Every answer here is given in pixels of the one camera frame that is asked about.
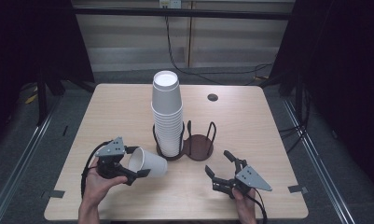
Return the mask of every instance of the finger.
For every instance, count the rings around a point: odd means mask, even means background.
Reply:
[[[232,193],[233,193],[233,196],[235,197],[235,199],[237,200],[237,201],[240,201],[240,200],[242,200],[244,197],[242,196],[242,193],[238,190],[238,189],[235,189],[235,188],[233,188],[232,189]]]
[[[112,188],[115,185],[123,184],[123,183],[126,183],[127,181],[128,181],[128,177],[126,177],[126,176],[117,176],[117,177],[114,177],[112,179],[109,179],[107,183],[108,183],[108,187]]]
[[[256,197],[256,189],[252,188],[250,191],[248,191],[248,195],[250,195],[252,198]]]

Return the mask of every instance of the human arm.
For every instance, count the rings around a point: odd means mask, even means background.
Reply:
[[[237,189],[232,189],[235,197],[236,209],[239,220],[242,224],[256,224],[256,207],[255,203],[247,197],[244,197]],[[248,195],[252,198],[256,197],[256,190],[250,189]]]
[[[95,158],[91,163],[87,175],[84,197],[78,209],[78,223],[81,224],[100,223],[99,203],[112,187],[128,181],[126,176],[117,176],[112,179],[105,179],[99,176],[95,169],[98,160],[98,158]]]

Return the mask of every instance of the dark metal cup holder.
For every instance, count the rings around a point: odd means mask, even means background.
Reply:
[[[210,139],[209,134],[210,134],[212,127],[214,127],[214,133],[213,133],[213,139]],[[191,124],[191,121],[189,121],[187,123],[187,130],[189,134],[189,138],[187,140],[183,140],[184,130],[185,130],[185,125],[183,123],[183,131],[180,133],[180,146],[179,146],[178,155],[174,157],[166,157],[163,155],[163,153],[160,150],[159,142],[155,134],[155,124],[154,124],[152,128],[152,132],[154,134],[155,142],[157,143],[158,155],[160,155],[162,158],[164,158],[167,161],[176,161],[184,155],[187,155],[194,161],[205,161],[208,158],[210,158],[214,150],[213,143],[214,143],[215,135],[216,135],[215,124],[213,122],[210,123],[209,130],[206,136],[202,134],[192,135],[192,124]]]

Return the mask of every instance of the table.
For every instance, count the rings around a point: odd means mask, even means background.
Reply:
[[[223,155],[224,150],[246,159],[273,188],[273,191],[260,191],[269,219],[308,215],[302,193],[290,193],[288,189],[298,182],[262,89],[181,85],[180,90],[184,123],[191,120],[193,134],[207,134],[211,121],[216,125],[212,156],[206,161],[193,161],[185,155],[169,161],[164,177],[140,178],[131,186],[110,189],[99,206],[101,219],[237,219],[234,201],[224,193],[213,191],[211,179],[204,172],[207,164],[217,177],[234,177],[234,163]],[[211,93],[218,96],[217,101],[208,100]],[[126,146],[139,146],[156,153],[151,95],[152,85],[97,86],[55,187],[65,193],[62,198],[49,200],[46,219],[77,219],[81,173],[90,153],[102,142],[122,136]],[[128,159],[125,156],[121,164],[127,166]],[[262,217],[258,207],[256,216]]]

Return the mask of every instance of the black cable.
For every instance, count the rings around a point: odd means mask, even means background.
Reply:
[[[108,143],[110,143],[111,141],[107,141],[107,142],[103,142],[101,143],[99,146],[97,146],[97,148],[95,148],[88,160],[87,160],[87,163],[85,165],[85,168],[84,168],[84,171],[82,172],[82,178],[81,178],[81,197],[83,198],[84,197],[84,193],[85,193],[85,187],[86,187],[86,180],[87,180],[87,176],[88,176],[88,171],[89,171],[89,165],[90,165],[90,161],[91,161],[91,158],[94,156],[94,154],[97,152],[97,150],[99,150],[101,147],[105,146],[105,145],[108,145]]]
[[[257,201],[255,198],[248,195],[248,194],[246,194],[246,196],[249,200],[253,201],[254,203],[256,203],[259,206],[259,208],[261,209],[261,212],[262,212],[262,217],[263,217],[262,223],[266,224],[268,222],[268,216],[266,214],[265,204],[263,203],[263,200],[262,200],[262,197],[261,197],[259,191],[256,190],[256,189],[254,189],[254,190],[256,191],[256,193],[258,193],[261,203],[259,201]]]
[[[282,139],[285,139],[291,135],[293,135],[294,133],[297,133],[299,130],[302,130],[304,134],[304,132],[306,132],[307,130],[307,127],[308,127],[308,122],[309,122],[309,117],[310,117],[310,110],[311,110],[311,101],[312,101],[312,97],[309,95],[308,91],[306,89],[304,89],[304,95],[305,95],[305,98],[304,98],[304,103],[305,103],[305,106],[306,106],[306,115],[305,115],[305,119],[298,125],[298,126],[295,126],[295,127],[292,127],[292,128],[288,128],[288,129],[283,129],[283,130],[279,130],[279,133],[283,133],[283,132],[289,132],[291,131],[290,133],[287,133],[287,134],[284,134],[282,135]]]
[[[234,75],[240,75],[240,74],[249,74],[249,73],[255,73],[256,75],[253,77],[253,80],[248,82],[248,83],[245,83],[243,84],[243,86],[248,86],[250,85],[251,83],[253,83],[256,78],[257,78],[257,71],[259,70],[262,70],[264,68],[266,68],[267,66],[270,66],[270,65],[273,65],[274,63],[263,63],[263,64],[259,64],[255,67],[255,69],[253,70],[250,70],[250,71],[244,71],[244,72],[208,72],[208,73],[192,73],[192,72],[187,72],[187,71],[183,71],[181,70],[180,68],[178,68],[178,66],[175,64],[175,61],[174,61],[174,58],[173,58],[173,51],[172,51],[172,43],[170,41],[170,28],[169,28],[169,18],[168,17],[165,17],[165,20],[166,20],[166,31],[167,31],[167,43],[168,43],[168,51],[169,51],[169,56],[170,56],[170,62],[172,63],[173,67],[181,72],[181,73],[184,73],[186,75],[192,75],[192,76],[197,76],[197,77],[201,77],[203,79],[206,79],[210,82],[214,82],[215,84],[218,84],[218,85],[225,85],[223,83],[220,83],[220,82],[217,82],[217,81],[214,81],[210,78],[207,78],[207,77],[203,77],[202,75],[215,75],[215,74],[234,74]]]

